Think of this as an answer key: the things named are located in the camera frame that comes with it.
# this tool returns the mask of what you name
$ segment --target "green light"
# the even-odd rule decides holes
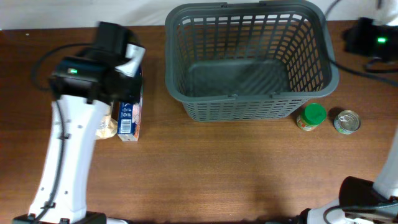
[[[377,41],[378,41],[380,44],[384,44],[384,43],[387,42],[387,38],[385,38],[385,37],[379,37],[379,38],[377,38]]]
[[[77,74],[78,70],[75,68],[68,68],[68,73],[69,74]]]

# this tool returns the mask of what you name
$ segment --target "plastic basket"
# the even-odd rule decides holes
[[[274,119],[330,94],[325,17],[306,1],[204,3],[166,19],[166,85],[197,121]]]

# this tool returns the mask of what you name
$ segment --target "wood grain surface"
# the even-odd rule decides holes
[[[343,52],[352,22],[330,22],[337,61],[361,68],[367,59]],[[316,130],[299,129],[297,113],[278,120],[197,123],[168,93],[164,27],[132,27],[147,49],[138,142],[97,141],[87,189],[88,210],[157,222],[211,222],[292,216],[337,198],[343,179],[374,180],[398,122],[398,88],[340,72],[331,95],[310,100],[329,111]],[[50,134],[51,96],[29,81],[33,63],[63,44],[90,42],[94,29],[0,33],[0,223],[27,213],[37,190]],[[40,70],[45,77],[68,49]],[[349,136],[331,122],[350,109],[362,119]]]

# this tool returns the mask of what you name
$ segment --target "green lid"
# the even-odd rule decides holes
[[[309,125],[319,125],[326,119],[326,110],[322,105],[312,103],[304,109],[302,118]]]

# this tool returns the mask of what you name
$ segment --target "basket rim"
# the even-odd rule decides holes
[[[311,99],[311,98],[321,98],[331,94],[338,85],[339,82],[339,72],[338,69],[331,63],[325,62],[329,65],[327,69],[330,71],[330,81],[322,90],[320,91],[301,91],[301,92],[281,92],[276,94],[268,95],[251,95],[251,96],[236,96],[236,95],[220,95],[220,96],[203,96],[203,97],[193,97],[181,94],[173,82],[173,64],[172,59],[174,56],[173,47],[173,36],[175,34],[174,23],[185,11],[189,10],[207,10],[207,9],[220,9],[228,8],[228,6],[234,6],[234,9],[245,8],[245,7],[271,7],[271,6],[300,6],[305,7],[312,11],[314,15],[317,16],[317,21],[319,26],[322,24],[327,24],[325,22],[325,15],[322,13],[321,9],[308,1],[297,1],[297,0],[287,0],[287,1],[259,1],[259,3],[244,3],[244,4],[228,4],[227,2],[215,2],[215,3],[190,3],[182,4],[173,9],[167,16],[165,21],[166,28],[166,69],[165,69],[165,82],[169,93],[176,100],[182,103],[210,103],[219,101],[247,101],[247,100],[287,100],[287,99]],[[331,43],[331,38],[328,31],[328,26],[323,26],[322,34],[325,46],[325,52],[328,54],[329,58],[335,60],[335,54],[333,50],[333,45]],[[319,60],[327,60],[323,54],[319,55]]]

